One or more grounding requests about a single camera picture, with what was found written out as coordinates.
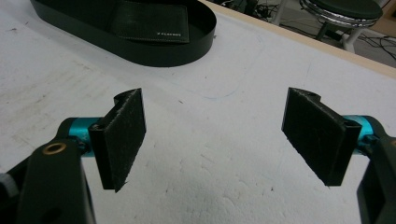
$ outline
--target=white table surface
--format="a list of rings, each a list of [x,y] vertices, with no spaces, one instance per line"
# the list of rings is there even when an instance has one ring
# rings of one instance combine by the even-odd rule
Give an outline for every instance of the white table surface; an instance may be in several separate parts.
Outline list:
[[[206,56],[154,68],[45,23],[29,1],[3,0],[0,172],[64,119],[101,117],[113,96],[142,88],[148,131],[128,183],[102,190],[94,158],[83,159],[98,223],[360,223],[368,159],[354,156],[343,186],[325,187],[281,132],[287,90],[396,135],[396,70],[209,5],[218,25]]]

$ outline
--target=black tray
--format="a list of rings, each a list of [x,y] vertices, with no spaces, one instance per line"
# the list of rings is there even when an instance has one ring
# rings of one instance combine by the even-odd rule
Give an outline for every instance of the black tray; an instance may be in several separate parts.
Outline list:
[[[154,44],[119,38],[109,32],[117,0],[31,0],[43,20],[133,63],[169,67],[191,63],[211,48],[216,16],[197,0],[134,2],[182,5],[187,8],[190,42]]]

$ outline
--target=cable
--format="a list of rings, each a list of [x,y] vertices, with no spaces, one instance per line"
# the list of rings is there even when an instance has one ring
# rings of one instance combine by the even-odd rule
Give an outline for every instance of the cable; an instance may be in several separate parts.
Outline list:
[[[373,48],[378,48],[384,50],[390,57],[396,60],[396,53],[390,52],[387,48],[395,48],[396,41],[390,40],[391,36],[383,36],[383,37],[370,37],[362,34],[359,36],[359,40],[362,40],[369,44]]]

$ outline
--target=textured rubber pad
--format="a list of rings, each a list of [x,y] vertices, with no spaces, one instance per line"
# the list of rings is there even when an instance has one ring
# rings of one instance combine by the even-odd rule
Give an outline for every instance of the textured rubber pad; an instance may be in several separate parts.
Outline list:
[[[146,123],[140,89],[114,98],[115,106],[90,129],[104,189],[119,191],[143,143]]]
[[[361,126],[320,102],[320,96],[289,88],[282,131],[326,186],[340,186]]]

